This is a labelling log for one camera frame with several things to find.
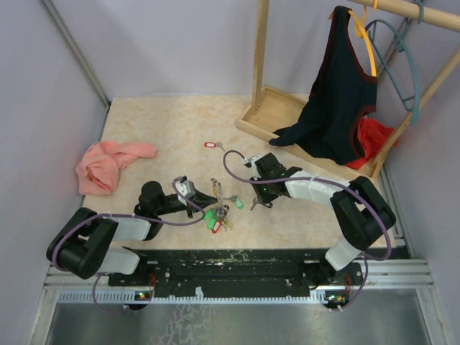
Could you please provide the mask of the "large keyring with coloured tags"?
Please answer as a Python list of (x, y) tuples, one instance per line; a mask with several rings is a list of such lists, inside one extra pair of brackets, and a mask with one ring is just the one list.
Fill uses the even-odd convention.
[(231, 223), (227, 218), (229, 206), (224, 204), (220, 182), (212, 178), (211, 186), (213, 196), (216, 198), (216, 205), (206, 212), (204, 220), (207, 221), (207, 229), (211, 231), (212, 234), (217, 234), (220, 229), (224, 231), (231, 229)]

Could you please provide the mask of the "key with black fob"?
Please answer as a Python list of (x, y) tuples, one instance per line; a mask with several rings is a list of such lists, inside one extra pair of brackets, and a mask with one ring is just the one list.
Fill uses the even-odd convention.
[(263, 206), (265, 208), (273, 207), (272, 203), (263, 203), (258, 198), (254, 198), (252, 201), (252, 206), (250, 208), (250, 211), (253, 211), (257, 206)]

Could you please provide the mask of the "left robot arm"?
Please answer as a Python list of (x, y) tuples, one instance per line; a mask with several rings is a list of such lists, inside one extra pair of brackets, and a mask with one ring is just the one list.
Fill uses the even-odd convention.
[(163, 221), (160, 217), (186, 212), (188, 218), (218, 203), (216, 197), (196, 190), (185, 176), (172, 182), (174, 193), (166, 195), (157, 181), (141, 188), (138, 204), (132, 213), (97, 213), (79, 208), (51, 241), (46, 258), (62, 272), (71, 272), (82, 280), (103, 273), (119, 273), (134, 285), (141, 285), (150, 276), (149, 267), (141, 263), (140, 254), (133, 249), (112, 248), (113, 242), (149, 241), (162, 226), (190, 226), (188, 223)]

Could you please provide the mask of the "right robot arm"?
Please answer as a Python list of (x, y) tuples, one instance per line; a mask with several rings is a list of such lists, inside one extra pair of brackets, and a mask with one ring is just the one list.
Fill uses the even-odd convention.
[(373, 182), (318, 177), (300, 167), (286, 168), (272, 153), (245, 160), (259, 203), (266, 207), (281, 196), (312, 201), (333, 210), (341, 236), (326, 252), (321, 276), (335, 285), (346, 277), (346, 266), (365, 253), (395, 225), (396, 217)]

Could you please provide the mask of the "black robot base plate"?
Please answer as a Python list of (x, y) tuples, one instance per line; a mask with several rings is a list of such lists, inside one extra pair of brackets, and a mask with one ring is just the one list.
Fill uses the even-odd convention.
[(112, 288), (147, 289), (145, 300), (285, 302), (319, 296), (329, 308), (348, 304), (368, 267), (356, 260), (336, 271), (325, 249), (140, 250), (133, 274), (109, 274)]

